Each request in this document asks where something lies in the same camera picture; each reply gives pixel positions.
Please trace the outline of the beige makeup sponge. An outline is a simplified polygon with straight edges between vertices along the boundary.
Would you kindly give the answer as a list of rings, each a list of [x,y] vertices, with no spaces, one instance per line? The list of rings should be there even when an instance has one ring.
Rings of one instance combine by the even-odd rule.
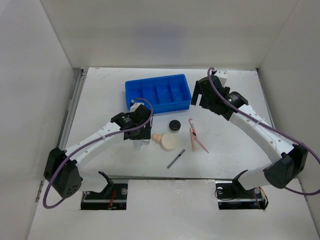
[[[151,137],[155,142],[157,142],[157,143],[161,142],[161,139],[162,139],[162,135],[161,134],[154,133],[154,134],[152,134]]]

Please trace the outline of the clear small bottle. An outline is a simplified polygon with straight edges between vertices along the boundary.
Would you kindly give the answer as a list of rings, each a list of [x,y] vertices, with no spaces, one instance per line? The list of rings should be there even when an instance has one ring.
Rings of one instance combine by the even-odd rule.
[[[141,150],[142,146],[148,146],[150,144],[149,139],[140,139],[140,140],[134,140],[133,146],[135,150]]]

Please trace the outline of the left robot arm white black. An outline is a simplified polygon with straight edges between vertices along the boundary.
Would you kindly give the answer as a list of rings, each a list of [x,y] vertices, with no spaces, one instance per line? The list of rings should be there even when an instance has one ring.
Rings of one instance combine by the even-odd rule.
[[[124,141],[151,139],[153,107],[139,103],[132,112],[121,112],[97,132],[65,149],[56,147],[48,154],[43,176],[48,181],[43,205],[52,209],[81,188],[81,171],[106,148]]]

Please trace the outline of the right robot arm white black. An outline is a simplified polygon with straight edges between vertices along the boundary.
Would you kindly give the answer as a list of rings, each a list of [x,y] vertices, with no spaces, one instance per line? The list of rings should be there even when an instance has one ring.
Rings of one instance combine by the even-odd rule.
[[[254,111],[240,93],[223,87],[217,76],[204,77],[195,83],[192,105],[223,116],[246,133],[267,155],[269,165],[244,170],[234,178],[232,193],[243,197],[251,189],[271,185],[283,189],[305,167],[308,151],[269,125]]]

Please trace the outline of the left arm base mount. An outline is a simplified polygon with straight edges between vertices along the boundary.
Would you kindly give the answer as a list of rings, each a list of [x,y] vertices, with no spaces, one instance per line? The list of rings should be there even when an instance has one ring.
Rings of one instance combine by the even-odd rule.
[[[83,211],[126,210],[129,181],[127,179],[113,180],[103,171],[98,173],[106,180],[106,186],[101,192],[83,192],[80,209]]]

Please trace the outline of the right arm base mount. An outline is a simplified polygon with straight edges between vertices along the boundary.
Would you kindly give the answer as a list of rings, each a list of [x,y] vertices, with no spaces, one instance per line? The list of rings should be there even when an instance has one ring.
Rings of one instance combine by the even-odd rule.
[[[246,190],[232,180],[215,182],[214,195],[219,210],[265,210],[269,200],[261,187]]]

